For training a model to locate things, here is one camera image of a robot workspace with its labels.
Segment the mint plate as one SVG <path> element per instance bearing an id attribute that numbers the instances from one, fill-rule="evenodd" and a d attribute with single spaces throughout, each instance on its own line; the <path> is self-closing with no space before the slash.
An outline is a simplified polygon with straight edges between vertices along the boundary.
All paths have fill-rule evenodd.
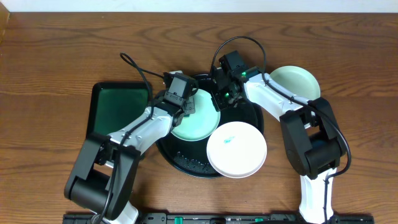
<path id="1" fill-rule="evenodd" d="M 317 79 L 304 68 L 283 66 L 271 72 L 270 76 L 276 83 L 298 96 L 316 100 L 321 95 Z"/>
<path id="2" fill-rule="evenodd" d="M 210 136 L 218 127 L 221 113 L 215 110 L 211 95 L 199 89 L 193 96 L 195 112 L 184 116 L 172 134 L 184 141 L 199 141 Z"/>

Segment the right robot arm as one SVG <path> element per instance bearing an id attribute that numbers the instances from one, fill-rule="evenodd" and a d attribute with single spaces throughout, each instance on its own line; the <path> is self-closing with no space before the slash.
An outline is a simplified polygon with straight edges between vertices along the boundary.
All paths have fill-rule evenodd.
<path id="1" fill-rule="evenodd" d="M 279 123 L 287 158 L 300 175 L 299 213 L 307 223 L 331 223 L 331 185 L 343 155 L 350 156 L 329 102 L 309 100 L 275 82 L 258 67 L 211 67 L 216 84 L 212 101 L 216 110 L 246 100 L 264 108 Z"/>

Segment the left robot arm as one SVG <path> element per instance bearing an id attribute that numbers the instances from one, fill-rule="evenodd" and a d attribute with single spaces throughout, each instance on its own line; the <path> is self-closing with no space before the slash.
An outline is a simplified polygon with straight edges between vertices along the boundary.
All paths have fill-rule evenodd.
<path id="1" fill-rule="evenodd" d="M 138 212 L 129 203 L 139 160 L 144 152 L 194 113 L 198 82 L 181 72 L 165 73 L 167 89 L 150 100 L 126 127 L 108 135 L 89 134 L 80 150 L 64 196 L 94 215 L 90 223 L 134 223 Z"/>

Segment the black rectangular water tray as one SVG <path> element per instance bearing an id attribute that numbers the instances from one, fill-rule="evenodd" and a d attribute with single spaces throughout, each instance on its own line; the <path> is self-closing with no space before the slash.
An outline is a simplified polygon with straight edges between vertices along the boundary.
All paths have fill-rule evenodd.
<path id="1" fill-rule="evenodd" d="M 143 82 L 94 84 L 86 135 L 119 131 L 144 112 L 148 101 L 149 92 Z"/>

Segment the white plate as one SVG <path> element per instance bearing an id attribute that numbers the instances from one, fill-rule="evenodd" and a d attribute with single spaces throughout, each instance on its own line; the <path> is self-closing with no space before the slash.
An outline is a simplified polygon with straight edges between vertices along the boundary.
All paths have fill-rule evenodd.
<path id="1" fill-rule="evenodd" d="M 207 158 L 215 171 L 233 179 L 256 173 L 267 157 L 267 143 L 253 125 L 233 121 L 218 127 L 206 145 Z"/>

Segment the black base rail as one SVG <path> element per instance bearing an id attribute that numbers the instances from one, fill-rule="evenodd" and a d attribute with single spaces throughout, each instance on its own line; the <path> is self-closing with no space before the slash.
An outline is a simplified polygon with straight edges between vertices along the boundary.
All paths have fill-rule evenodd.
<path id="1" fill-rule="evenodd" d="M 331 224 L 374 224 L 368 215 L 333 215 Z M 245 223 L 305 223 L 297 214 L 269 215 L 169 215 L 165 213 L 145 213 L 139 215 L 137 224 L 245 224 Z"/>

